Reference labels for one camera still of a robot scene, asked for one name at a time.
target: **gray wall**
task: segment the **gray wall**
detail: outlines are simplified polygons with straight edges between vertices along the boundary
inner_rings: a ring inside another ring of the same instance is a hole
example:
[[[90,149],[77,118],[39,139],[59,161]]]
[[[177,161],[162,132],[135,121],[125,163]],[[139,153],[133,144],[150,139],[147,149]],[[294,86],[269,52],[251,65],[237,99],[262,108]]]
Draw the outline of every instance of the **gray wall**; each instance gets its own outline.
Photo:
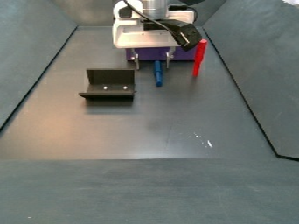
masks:
[[[299,158],[299,10],[229,0],[205,30],[279,155]]]
[[[113,0],[52,0],[79,25],[111,26],[114,24]],[[199,20],[203,25],[227,0],[206,0],[197,5]]]
[[[48,0],[0,1],[0,128],[75,28]]]

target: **black metal bracket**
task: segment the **black metal bracket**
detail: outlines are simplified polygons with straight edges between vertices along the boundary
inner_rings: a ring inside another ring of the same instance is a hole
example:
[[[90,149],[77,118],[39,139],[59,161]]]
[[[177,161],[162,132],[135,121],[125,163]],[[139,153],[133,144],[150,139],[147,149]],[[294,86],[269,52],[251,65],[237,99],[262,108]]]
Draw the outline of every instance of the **black metal bracket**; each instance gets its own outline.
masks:
[[[79,95],[87,99],[134,98],[135,70],[133,69],[89,69],[89,90]]]

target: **purple block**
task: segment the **purple block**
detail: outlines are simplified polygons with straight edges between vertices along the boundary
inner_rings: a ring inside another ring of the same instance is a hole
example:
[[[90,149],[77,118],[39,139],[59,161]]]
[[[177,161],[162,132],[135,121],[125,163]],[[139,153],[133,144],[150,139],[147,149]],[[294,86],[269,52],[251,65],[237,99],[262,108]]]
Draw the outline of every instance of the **purple block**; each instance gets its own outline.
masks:
[[[170,52],[170,47],[137,48],[139,60],[166,60],[166,53]],[[197,47],[186,52],[179,46],[175,48],[173,60],[194,60]],[[131,49],[126,49],[126,59],[133,60]]]

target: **black cable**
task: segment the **black cable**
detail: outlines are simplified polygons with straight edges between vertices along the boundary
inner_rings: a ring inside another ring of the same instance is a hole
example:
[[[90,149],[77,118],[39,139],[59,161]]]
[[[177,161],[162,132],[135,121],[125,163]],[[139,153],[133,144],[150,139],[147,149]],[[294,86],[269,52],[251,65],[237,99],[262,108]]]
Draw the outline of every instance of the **black cable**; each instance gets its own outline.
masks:
[[[126,2],[126,5],[129,6],[129,8],[143,18],[146,18],[149,21],[154,22],[155,24],[158,24],[161,27],[163,27],[174,36],[175,33],[174,31],[162,23],[159,23],[157,20],[151,19],[146,14],[143,14],[143,12],[141,12],[134,6],[133,4],[130,4],[130,2],[127,0],[123,0]]]

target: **white robot part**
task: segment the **white robot part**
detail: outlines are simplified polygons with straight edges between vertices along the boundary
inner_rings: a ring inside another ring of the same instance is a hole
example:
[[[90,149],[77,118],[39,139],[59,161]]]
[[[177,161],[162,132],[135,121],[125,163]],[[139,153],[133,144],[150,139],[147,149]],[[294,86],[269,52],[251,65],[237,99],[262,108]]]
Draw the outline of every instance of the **white robot part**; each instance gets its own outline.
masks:
[[[143,11],[143,3],[142,3],[139,0],[127,0],[127,1],[135,6],[135,8],[137,8],[139,11]],[[122,20],[127,20],[127,19],[138,19],[138,18],[141,18],[141,16],[139,16],[135,12],[133,12],[133,17],[130,17],[130,18],[123,18],[123,17],[121,17],[119,12],[121,12],[121,10],[125,9],[126,7],[127,7],[127,4],[126,4],[125,1],[121,1],[121,2],[117,3],[115,8],[114,8],[114,15],[115,15],[115,18],[117,18],[117,19],[122,19]]]
[[[143,3],[138,0],[131,0],[133,5],[143,11]],[[114,44],[117,48],[143,48],[143,47],[169,47],[178,46],[171,33],[166,30],[145,31],[141,16],[135,15],[131,18],[122,18],[118,14],[122,7],[127,4],[121,1],[114,9],[117,21],[114,23]],[[194,11],[169,11],[167,19],[177,19],[186,23],[194,21]]]

